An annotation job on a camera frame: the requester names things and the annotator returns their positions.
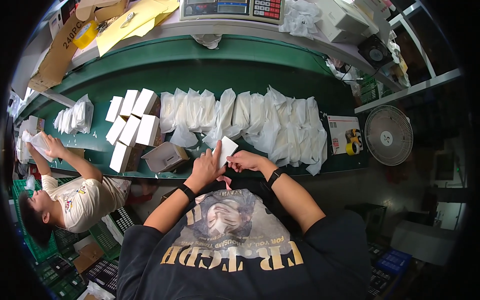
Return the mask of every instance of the yellow envelope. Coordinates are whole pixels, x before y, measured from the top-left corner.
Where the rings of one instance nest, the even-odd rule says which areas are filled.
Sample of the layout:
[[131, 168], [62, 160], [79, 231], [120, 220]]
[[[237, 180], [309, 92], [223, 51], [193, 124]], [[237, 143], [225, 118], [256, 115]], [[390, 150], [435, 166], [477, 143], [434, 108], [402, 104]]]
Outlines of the yellow envelope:
[[[96, 38], [98, 52], [103, 56], [115, 44], [128, 36], [145, 23], [154, 20], [158, 15], [168, 10], [168, 6], [156, 0], [141, 0], [128, 12], [113, 22], [101, 36]], [[124, 28], [120, 28], [127, 19], [129, 13], [135, 13], [134, 17]]]
[[150, 30], [153, 29], [153, 27], [160, 24], [161, 21], [163, 21], [166, 17], [168, 17], [169, 14], [171, 14], [174, 10], [176, 10], [180, 6], [177, 0], [155, 0], [155, 1], [165, 4], [168, 7], [168, 9], [163, 13], [159, 14], [155, 19], [152, 19], [146, 22], [145, 24], [143, 24], [142, 26], [138, 27], [123, 39], [126, 39], [131, 36], [146, 35]]

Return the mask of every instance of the yellow tape roll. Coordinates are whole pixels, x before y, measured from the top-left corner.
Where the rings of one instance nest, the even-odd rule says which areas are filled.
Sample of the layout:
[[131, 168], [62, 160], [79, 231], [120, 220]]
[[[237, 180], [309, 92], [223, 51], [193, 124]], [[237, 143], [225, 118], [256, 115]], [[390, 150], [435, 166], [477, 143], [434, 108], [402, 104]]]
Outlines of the yellow tape roll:
[[357, 142], [348, 143], [345, 147], [348, 155], [356, 155], [360, 153], [360, 144]]
[[96, 29], [98, 24], [95, 21], [90, 21], [77, 33], [73, 39], [73, 43], [80, 49], [83, 49], [88, 46], [98, 34]]

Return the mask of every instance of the blue plastic crate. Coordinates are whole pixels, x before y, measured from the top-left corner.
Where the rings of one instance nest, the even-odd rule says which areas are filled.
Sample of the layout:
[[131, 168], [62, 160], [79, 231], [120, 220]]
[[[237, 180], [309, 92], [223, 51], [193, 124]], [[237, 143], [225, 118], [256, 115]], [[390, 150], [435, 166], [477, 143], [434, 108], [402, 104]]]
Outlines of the blue plastic crate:
[[395, 249], [387, 251], [376, 263], [376, 266], [393, 274], [403, 273], [412, 256]]

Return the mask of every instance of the black watch strap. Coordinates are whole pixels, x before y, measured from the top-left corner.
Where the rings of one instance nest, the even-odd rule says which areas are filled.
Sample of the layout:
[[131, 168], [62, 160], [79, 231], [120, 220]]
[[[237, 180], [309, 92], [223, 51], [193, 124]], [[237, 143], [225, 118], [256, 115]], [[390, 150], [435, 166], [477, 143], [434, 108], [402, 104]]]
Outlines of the black watch strap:
[[280, 175], [282, 175], [283, 173], [285, 173], [282, 169], [278, 168], [276, 169], [275, 171], [273, 171], [272, 175], [270, 176], [270, 179], [268, 180], [267, 182], [267, 186], [271, 189], [272, 188], [272, 185], [273, 183], [275, 182], [275, 180], [280, 177]]
[[177, 190], [181, 190], [182, 192], [185, 193], [185, 195], [187, 195], [188, 197], [188, 200], [190, 200], [190, 202], [192, 202], [193, 200], [195, 200], [195, 198], [197, 197], [197, 195], [195, 195], [194, 192], [192, 192], [192, 190], [186, 186], [185, 184], [181, 184]]

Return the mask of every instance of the person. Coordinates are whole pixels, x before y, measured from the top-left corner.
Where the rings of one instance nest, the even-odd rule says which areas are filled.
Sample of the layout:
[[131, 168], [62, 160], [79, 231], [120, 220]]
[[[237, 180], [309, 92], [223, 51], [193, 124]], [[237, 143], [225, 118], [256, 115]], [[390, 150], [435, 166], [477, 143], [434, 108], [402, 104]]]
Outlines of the person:
[[118, 299], [365, 299], [371, 265], [359, 215], [326, 216], [266, 157], [227, 157], [235, 172], [263, 174], [300, 226], [297, 237], [266, 207], [257, 181], [216, 180], [227, 168], [219, 156], [207, 149], [184, 185], [126, 230]]
[[134, 197], [129, 180], [104, 177], [84, 158], [70, 152], [58, 138], [41, 133], [49, 151], [47, 156], [61, 158], [75, 168], [81, 177], [58, 186], [48, 161], [30, 144], [25, 143], [42, 176], [42, 189], [19, 196], [20, 215], [28, 234], [41, 247], [48, 245], [55, 227], [73, 233], [89, 230], [100, 219], [125, 204], [151, 199], [152, 189], [144, 185], [144, 196]]

